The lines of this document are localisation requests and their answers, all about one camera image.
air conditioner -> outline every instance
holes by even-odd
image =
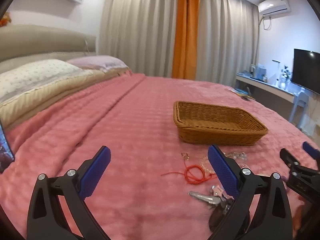
[[[291,12],[288,0],[266,0],[258,5],[259,13],[266,17]]]

power cord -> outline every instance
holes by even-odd
[[[260,44],[260,25],[261,25],[263,19],[264,19],[264,17],[261,17],[261,19],[259,20],[257,48],[256,48],[256,55],[255,55],[254,62],[253,62],[254,65],[257,64],[257,61],[258,61],[258,52],[259,52],[259,44]]]
[[[88,42],[87,42],[86,38],[84,38],[84,43],[85,43],[85,48],[86,48],[87,51],[90,53],[90,51],[89,51],[89,45],[88,45]]]
[[[264,20],[265,20],[266,18],[264,17],[263,18],[263,29],[265,30],[265,31],[270,31],[271,30],[271,27],[272,27],[272,20],[271,20],[271,17],[269,17],[269,20],[270,20],[270,25],[269,25],[269,27],[268,28],[266,28],[266,26],[264,25]]]

screw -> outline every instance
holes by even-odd
[[[40,174],[39,176],[38,176],[38,179],[39,180],[43,180],[45,178],[45,174]]]
[[[251,174],[251,171],[250,171],[249,169],[243,169],[243,170],[242,170],[242,173],[243,173],[244,175],[250,175],[250,174]]]
[[[274,173],[274,174],[273,174],[273,177],[274,177],[275,179],[280,179],[280,175],[279,175],[278,173]]]
[[[68,174],[68,176],[72,177],[73,175],[76,174],[76,171],[75,170],[70,170],[70,171],[68,171],[67,174]]]

beige pillow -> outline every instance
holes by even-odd
[[[36,86],[46,85],[63,76],[81,73],[82,69],[67,62],[48,59],[25,64],[0,74],[0,103]]]

pillow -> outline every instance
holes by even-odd
[[[133,73],[132,73],[132,70],[131,69],[129,69],[129,70],[127,70],[127,71],[124,71],[124,72],[122,72],[122,73],[119,73],[119,76],[120,77],[123,77],[123,76],[132,76],[133,75]]]
[[[84,70],[57,59],[36,61],[0,74],[0,103],[36,86]]]
[[[111,56],[88,56],[79,57],[67,61],[68,63],[84,69],[97,69],[108,72],[113,68],[127,68],[128,66],[120,59]]]

